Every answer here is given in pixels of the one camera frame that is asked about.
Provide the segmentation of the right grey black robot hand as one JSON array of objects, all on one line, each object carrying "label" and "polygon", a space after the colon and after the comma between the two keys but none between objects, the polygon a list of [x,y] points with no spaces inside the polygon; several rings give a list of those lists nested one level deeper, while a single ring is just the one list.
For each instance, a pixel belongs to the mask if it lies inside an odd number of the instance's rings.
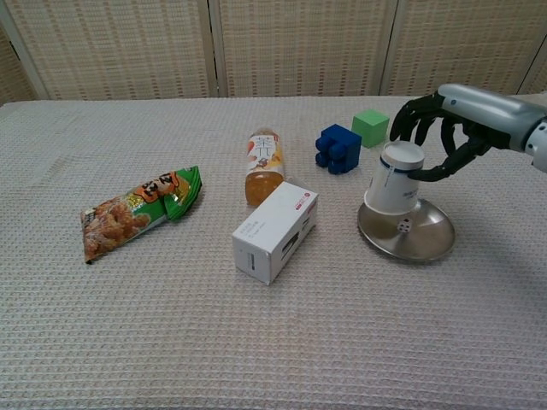
[{"label": "right grey black robot hand", "polygon": [[447,179],[489,149],[510,149],[532,157],[546,171],[546,107],[470,85],[444,84],[430,95],[406,102],[392,122],[390,140],[421,146],[441,119],[444,162],[409,173],[420,182]]}]

